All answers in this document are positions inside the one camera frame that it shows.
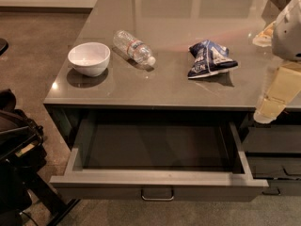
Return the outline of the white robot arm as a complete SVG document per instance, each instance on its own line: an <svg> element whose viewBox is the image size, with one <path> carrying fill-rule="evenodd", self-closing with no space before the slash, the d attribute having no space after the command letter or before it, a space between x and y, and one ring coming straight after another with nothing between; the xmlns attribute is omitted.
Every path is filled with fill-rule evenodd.
<svg viewBox="0 0 301 226"><path fill-rule="evenodd" d="M272 54L283 60L277 68L267 70L253 115L256 122L267 124L301 91L301 0L291 0L252 42L270 46Z"/></svg>

